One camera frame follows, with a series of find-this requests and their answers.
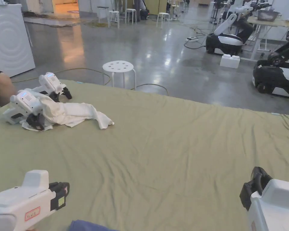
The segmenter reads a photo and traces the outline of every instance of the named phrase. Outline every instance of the white towel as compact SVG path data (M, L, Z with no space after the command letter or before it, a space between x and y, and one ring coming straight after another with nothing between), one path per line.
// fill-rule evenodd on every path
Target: white towel
M91 104L56 103L46 95L32 91L31 93L37 97L42 104L42 113L47 121L45 123L45 130L52 129L52 125L54 124L67 125L72 128L86 119L96 119L100 129L106 129L109 125L115 124L105 114L97 112ZM35 130L30 127L27 122L23 122L21 125L23 128Z

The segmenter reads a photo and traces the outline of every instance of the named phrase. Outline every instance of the white foam block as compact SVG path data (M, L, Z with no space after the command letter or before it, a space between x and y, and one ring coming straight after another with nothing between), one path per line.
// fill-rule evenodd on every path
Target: white foam block
M230 54L224 54L220 66L230 67L237 69L239 67L240 57Z

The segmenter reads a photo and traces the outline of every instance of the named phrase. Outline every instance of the gray bin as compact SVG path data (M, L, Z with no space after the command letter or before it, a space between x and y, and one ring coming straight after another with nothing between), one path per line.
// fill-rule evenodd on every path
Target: gray bin
M276 11L260 10L258 11L258 20L273 22L279 14L280 13Z

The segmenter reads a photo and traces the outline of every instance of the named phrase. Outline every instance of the white stool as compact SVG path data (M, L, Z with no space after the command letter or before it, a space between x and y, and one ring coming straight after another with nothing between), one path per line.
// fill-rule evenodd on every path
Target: white stool
M113 61L109 63L105 63L103 65L103 81L104 81L104 71L106 72L112 72L111 74L111 80L113 82L113 87L114 87L114 76L115 73L123 73L123 88L125 88L125 72L134 72L134 90L136 90L136 71L134 70L133 64L127 62L127 61Z
M127 13L128 11L131 11L132 12L132 25L134 24L134 12L135 12L135 18L136 18L136 24L137 24L137 14L136 14L136 10L135 9L126 9L126 17L127 17Z
M113 15L112 14L116 14L116 18L115 18L114 21L112 21L112 19L113 19ZM109 11L108 28L110 27L111 22L117 22L118 23L118 28L120 28L120 13L119 13L119 11Z
M168 25L169 25L169 22L170 22L170 15L169 15L169 13L158 13L158 16L157 16L157 19L156 19L156 27L157 27L157 25L158 25L158 18L159 18L159 16L160 16L160 14L161 14L161 16L162 16L162 25L161 25L161 28L163 28L164 15L165 15L165 18L166 18L166 15L168 15Z
M173 15L173 11L175 11L178 13L177 16L179 17L180 16L180 6L179 5L171 5L171 14Z
M98 9L98 23L100 23L100 18L101 18L101 10L105 10L106 11L106 17L108 18L108 8L109 7L97 7Z

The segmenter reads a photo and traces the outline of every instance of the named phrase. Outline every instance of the blue fabric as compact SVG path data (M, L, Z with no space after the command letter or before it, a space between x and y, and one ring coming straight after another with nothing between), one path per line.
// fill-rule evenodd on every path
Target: blue fabric
M73 220L69 231L117 231L84 220Z

